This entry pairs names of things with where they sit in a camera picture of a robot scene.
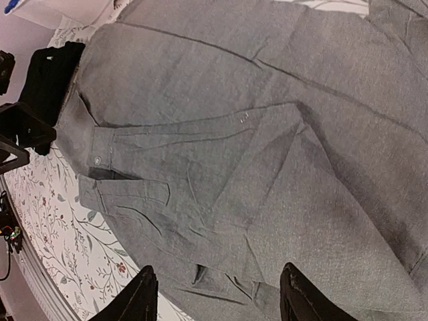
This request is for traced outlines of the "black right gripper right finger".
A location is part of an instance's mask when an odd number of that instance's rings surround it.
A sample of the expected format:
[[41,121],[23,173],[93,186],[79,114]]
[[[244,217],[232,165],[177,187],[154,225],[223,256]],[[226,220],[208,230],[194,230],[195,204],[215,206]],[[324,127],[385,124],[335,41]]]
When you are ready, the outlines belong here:
[[280,277],[280,312],[286,321],[357,321],[331,302],[294,264]]

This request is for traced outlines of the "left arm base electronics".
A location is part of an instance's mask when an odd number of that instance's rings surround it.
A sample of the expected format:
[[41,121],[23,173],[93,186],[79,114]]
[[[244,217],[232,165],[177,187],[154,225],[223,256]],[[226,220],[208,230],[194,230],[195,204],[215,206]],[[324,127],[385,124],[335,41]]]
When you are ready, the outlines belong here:
[[23,244],[23,233],[17,218],[13,213],[12,206],[6,191],[1,192],[1,237],[7,245],[7,273],[1,278],[5,281],[11,271],[11,255],[20,253]]

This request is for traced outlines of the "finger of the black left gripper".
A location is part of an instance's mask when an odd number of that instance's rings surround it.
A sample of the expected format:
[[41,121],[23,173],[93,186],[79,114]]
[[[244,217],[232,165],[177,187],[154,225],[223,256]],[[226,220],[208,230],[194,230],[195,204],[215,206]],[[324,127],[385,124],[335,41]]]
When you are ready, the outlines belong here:
[[50,144],[57,136],[52,126],[22,102],[1,105],[1,135],[23,148]]
[[11,140],[1,140],[1,174],[29,164],[29,152]]

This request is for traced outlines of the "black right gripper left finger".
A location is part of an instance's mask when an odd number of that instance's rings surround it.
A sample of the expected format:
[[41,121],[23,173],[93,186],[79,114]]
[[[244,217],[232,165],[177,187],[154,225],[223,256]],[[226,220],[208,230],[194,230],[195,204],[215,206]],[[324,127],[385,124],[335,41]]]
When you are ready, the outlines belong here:
[[156,321],[157,308],[158,280],[153,267],[146,265],[90,321]]

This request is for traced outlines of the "black t-shirt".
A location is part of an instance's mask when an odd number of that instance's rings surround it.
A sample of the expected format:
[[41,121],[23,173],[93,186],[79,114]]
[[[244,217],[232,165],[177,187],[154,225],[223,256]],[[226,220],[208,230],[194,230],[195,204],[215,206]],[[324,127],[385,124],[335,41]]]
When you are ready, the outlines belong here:
[[66,42],[34,52],[18,102],[25,104],[36,118],[55,126],[70,81],[80,62],[85,44]]

